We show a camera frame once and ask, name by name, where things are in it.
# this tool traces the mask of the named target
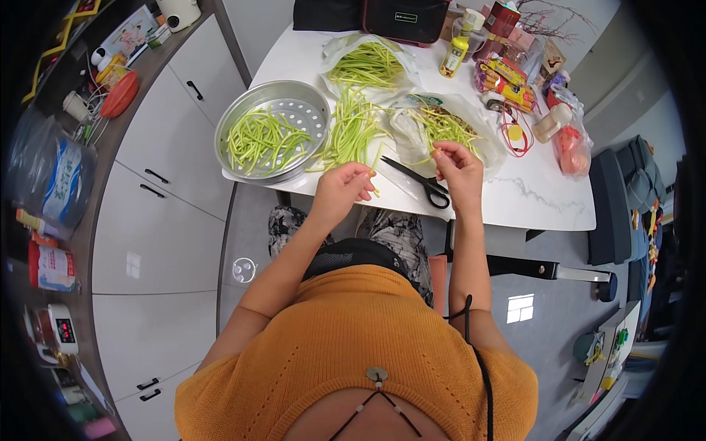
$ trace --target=patterned pants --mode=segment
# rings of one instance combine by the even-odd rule
[[[269,221],[272,259],[282,251],[305,219],[306,213],[298,208],[284,205],[273,208]],[[419,295],[430,308],[433,307],[431,271],[419,216],[364,207],[356,237],[375,241],[400,256],[406,265],[407,277],[419,284]],[[333,243],[333,237],[329,234],[321,247]]]

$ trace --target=yellow bottle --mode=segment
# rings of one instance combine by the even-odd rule
[[[444,75],[446,78],[453,78],[461,66],[461,60],[463,56],[468,51],[468,37],[473,31],[473,25],[475,24],[475,15],[472,9],[466,9],[463,13],[463,25],[461,26],[461,32],[457,36],[451,39],[451,44],[448,45],[448,52],[446,52],[446,57],[443,59],[443,63],[439,68],[439,73]]]

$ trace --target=black cabinet handle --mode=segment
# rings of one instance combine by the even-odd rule
[[[156,385],[156,384],[159,383],[159,382],[160,382],[160,381],[159,381],[157,378],[153,378],[153,379],[152,379],[152,382],[150,382],[150,383],[148,383],[148,384],[146,384],[146,385],[137,385],[137,388],[138,388],[139,390],[145,390],[145,389],[147,389],[148,387],[154,386],[154,385]]]
[[[163,194],[157,193],[156,191],[154,191],[153,189],[147,187],[147,186],[146,186],[145,184],[143,184],[143,183],[140,184],[140,188],[142,188],[143,190],[149,190],[149,191],[151,191],[152,193],[154,193],[155,195],[157,195],[158,198],[164,199],[164,195],[163,195]]]
[[[151,174],[155,178],[159,179],[162,183],[169,183],[169,181],[167,179],[162,178],[160,175],[156,174],[155,172],[153,172],[150,169],[145,169],[145,173]]]
[[[193,84],[193,81],[191,81],[191,80],[187,81],[186,85],[189,87],[193,87],[193,89],[196,91],[196,99],[198,99],[199,101],[203,101],[203,95],[201,94],[201,92],[198,91],[196,86]]]
[[[142,401],[147,401],[147,400],[149,400],[149,399],[152,399],[152,398],[156,397],[157,395],[159,395],[159,394],[161,394],[161,393],[162,393],[161,390],[155,389],[155,393],[154,393],[154,394],[151,394],[149,397],[148,397],[147,395],[143,395],[143,396],[140,397],[140,399],[141,399]]]

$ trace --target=gray floor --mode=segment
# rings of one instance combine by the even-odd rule
[[[292,205],[306,212],[311,208],[311,201],[309,196],[292,195]],[[238,185],[223,263],[221,329],[247,287],[247,284],[234,280],[233,261],[248,257],[258,265],[258,271],[270,262],[267,219],[276,204],[274,190]],[[333,231],[335,239],[353,235],[359,213],[360,207],[354,207],[348,218]],[[429,255],[442,252],[445,223],[438,219],[423,219],[423,227]],[[487,237],[486,242],[492,243],[493,237]],[[585,264],[588,249],[584,232],[545,232],[527,243],[525,257],[556,261],[567,267],[590,267]],[[586,370],[571,356],[573,342],[623,306],[627,295],[627,265],[603,265],[598,269],[615,272],[618,276],[618,296],[613,302],[595,300],[592,285],[587,282],[544,281],[514,274],[492,279],[493,316],[498,327],[539,378],[539,410],[528,440],[554,440],[586,409],[580,404],[569,405],[577,385],[573,378],[583,378]],[[528,294],[534,294],[532,318],[507,323],[508,298]]]

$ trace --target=hand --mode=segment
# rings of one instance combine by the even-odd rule
[[[375,186],[370,178],[370,167],[359,162],[347,162],[327,171],[318,179],[307,219],[329,233],[348,215],[354,202],[372,199],[368,192]]]
[[[436,161],[436,180],[448,182],[451,203],[457,214],[481,211],[483,162],[463,144],[453,141],[434,143],[431,154]]]

